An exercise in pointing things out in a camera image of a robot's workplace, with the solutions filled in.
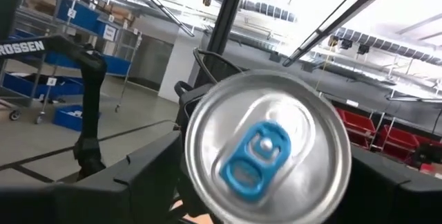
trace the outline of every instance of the aluminum can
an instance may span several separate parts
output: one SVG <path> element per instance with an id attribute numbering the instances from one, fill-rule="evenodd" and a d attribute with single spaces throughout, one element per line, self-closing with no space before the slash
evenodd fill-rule
<path id="1" fill-rule="evenodd" d="M 323 223 L 351 170 L 334 107 L 297 77 L 247 71 L 215 85 L 191 116 L 186 163 L 225 223 Z"/>

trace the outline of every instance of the pull tab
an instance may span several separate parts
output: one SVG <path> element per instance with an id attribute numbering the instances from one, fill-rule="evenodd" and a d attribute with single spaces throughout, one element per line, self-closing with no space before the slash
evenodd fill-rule
<path id="1" fill-rule="evenodd" d="M 220 176 L 242 199 L 258 201 L 290 152 L 289 135 L 279 124 L 256 123 L 222 165 Z"/>

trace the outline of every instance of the silver can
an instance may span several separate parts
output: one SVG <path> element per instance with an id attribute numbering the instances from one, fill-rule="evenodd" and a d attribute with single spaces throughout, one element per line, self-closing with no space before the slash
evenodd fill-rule
<path id="1" fill-rule="evenodd" d="M 234 224 L 324 222 L 345 193 L 352 161 L 331 104 L 276 71 L 214 86 L 191 116 L 185 156 L 200 198 Z"/>

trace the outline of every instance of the wall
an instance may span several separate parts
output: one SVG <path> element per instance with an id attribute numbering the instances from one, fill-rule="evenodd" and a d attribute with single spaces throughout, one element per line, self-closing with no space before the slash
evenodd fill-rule
<path id="1" fill-rule="evenodd" d="M 155 24 L 152 26 L 140 26 L 140 30 L 146 35 L 156 35 L 158 39 L 171 40 L 177 37 L 178 28 L 173 24 L 156 19 L 155 21 L 147 21 L 148 24 Z M 195 32 L 198 38 L 190 38 L 184 33 L 180 34 L 175 42 L 174 49 L 170 58 L 170 62 L 166 69 L 159 96 L 168 100 L 177 102 L 177 96 L 173 90 L 173 86 L 178 80 L 185 82 L 192 82 L 198 72 L 195 66 L 194 58 L 192 56 L 192 49 L 201 45 L 205 47 L 209 41 L 206 36 L 202 37 L 202 33 Z M 372 53 L 372 58 L 378 57 L 379 54 Z M 423 106 L 421 104 L 407 103 L 407 102 L 390 102 L 385 99 L 390 92 L 379 89 L 360 82 L 352 82 L 347 78 L 323 71 L 314 71 L 313 73 L 304 72 L 299 65 L 294 64 L 289 68 L 282 67 L 281 64 L 269 61 L 269 53 L 251 48 L 248 46 L 241 46 L 237 42 L 229 41 L 227 44 L 224 56 L 231 62 L 238 66 L 251 69 L 278 69 L 284 70 L 288 73 L 294 74 L 304 80 L 312 87 L 316 87 L 318 80 L 318 90 L 338 95 L 344 99 L 350 99 L 359 102 L 360 105 L 367 106 L 379 111 L 385 111 L 397 117 L 406 119 L 410 122 L 424 126 L 426 129 L 432 129 L 439 110 L 431 106 Z M 436 128 L 437 133 L 442 133 L 442 120 Z"/>

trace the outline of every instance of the can lid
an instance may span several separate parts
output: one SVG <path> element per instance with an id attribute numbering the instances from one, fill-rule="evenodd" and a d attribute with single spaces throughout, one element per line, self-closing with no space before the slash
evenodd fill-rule
<path id="1" fill-rule="evenodd" d="M 247 71 L 213 87 L 193 112 L 185 149 L 195 190 L 235 224 L 322 223 L 351 167 L 331 104 L 276 71 Z"/>

